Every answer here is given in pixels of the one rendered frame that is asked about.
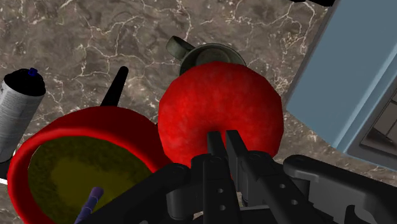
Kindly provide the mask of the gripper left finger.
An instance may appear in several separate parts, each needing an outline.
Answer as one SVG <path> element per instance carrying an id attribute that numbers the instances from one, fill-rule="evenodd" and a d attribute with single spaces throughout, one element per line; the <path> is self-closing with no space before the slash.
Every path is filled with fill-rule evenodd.
<path id="1" fill-rule="evenodd" d="M 169 164 L 78 224 L 241 224 L 236 189 L 219 132 L 191 167 Z"/>

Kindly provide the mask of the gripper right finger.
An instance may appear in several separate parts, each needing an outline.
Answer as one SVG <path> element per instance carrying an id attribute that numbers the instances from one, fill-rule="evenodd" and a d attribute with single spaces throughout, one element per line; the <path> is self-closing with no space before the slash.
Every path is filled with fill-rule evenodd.
<path id="1" fill-rule="evenodd" d="M 377 224 L 397 224 L 397 188 L 303 155 L 292 155 L 282 165 L 263 151 L 246 149 L 236 130 L 226 132 L 229 164 L 242 168 L 259 188 L 278 224 L 325 224 L 313 204 L 292 181 L 317 184 L 317 201 L 336 217 L 343 207 L 360 207 Z"/>

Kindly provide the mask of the red apple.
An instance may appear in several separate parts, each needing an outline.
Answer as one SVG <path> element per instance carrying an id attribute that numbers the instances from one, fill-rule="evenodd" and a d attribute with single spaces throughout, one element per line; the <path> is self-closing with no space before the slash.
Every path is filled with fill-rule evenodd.
<path id="1" fill-rule="evenodd" d="M 165 154 L 176 163 L 206 153 L 207 133 L 237 130 L 249 150 L 275 156 L 284 132 L 281 96 L 246 66 L 212 62 L 176 78 L 158 108 Z"/>

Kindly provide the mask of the blue-grey cabinet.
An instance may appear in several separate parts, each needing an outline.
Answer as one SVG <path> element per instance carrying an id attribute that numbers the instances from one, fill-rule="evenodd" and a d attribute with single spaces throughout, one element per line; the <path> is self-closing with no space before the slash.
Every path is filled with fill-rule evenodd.
<path id="1" fill-rule="evenodd" d="M 328 8 L 286 110 L 331 147 L 397 171 L 397 0 L 311 0 Z"/>

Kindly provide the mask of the purple pen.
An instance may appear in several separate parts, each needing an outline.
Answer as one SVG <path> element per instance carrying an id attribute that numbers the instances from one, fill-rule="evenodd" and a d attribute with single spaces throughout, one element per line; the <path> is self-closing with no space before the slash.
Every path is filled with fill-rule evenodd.
<path id="1" fill-rule="evenodd" d="M 81 208 L 79 215 L 77 216 L 74 224 L 78 224 L 79 222 L 86 219 L 94 210 L 96 204 L 98 203 L 99 199 L 102 197 L 104 190 L 101 187 L 93 187 L 87 201 Z"/>

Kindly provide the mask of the olive green mug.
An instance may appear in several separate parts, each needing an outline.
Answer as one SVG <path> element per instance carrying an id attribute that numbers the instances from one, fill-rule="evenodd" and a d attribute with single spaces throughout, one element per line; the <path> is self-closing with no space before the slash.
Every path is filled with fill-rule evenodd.
<path id="1" fill-rule="evenodd" d="M 227 62 L 246 66 L 244 59 L 237 51 L 219 43 L 208 43 L 194 47 L 185 40 L 172 36 L 166 44 L 166 50 L 180 61 L 180 75 L 192 67 L 210 62 Z"/>

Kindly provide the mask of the grey bottle with black cap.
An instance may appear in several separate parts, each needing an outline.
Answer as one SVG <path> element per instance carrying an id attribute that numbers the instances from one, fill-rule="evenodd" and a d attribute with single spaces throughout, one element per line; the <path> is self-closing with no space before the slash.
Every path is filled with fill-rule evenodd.
<path id="1" fill-rule="evenodd" d="M 0 162 L 13 156 L 45 93 L 43 77 L 33 67 L 4 77 L 0 84 Z"/>

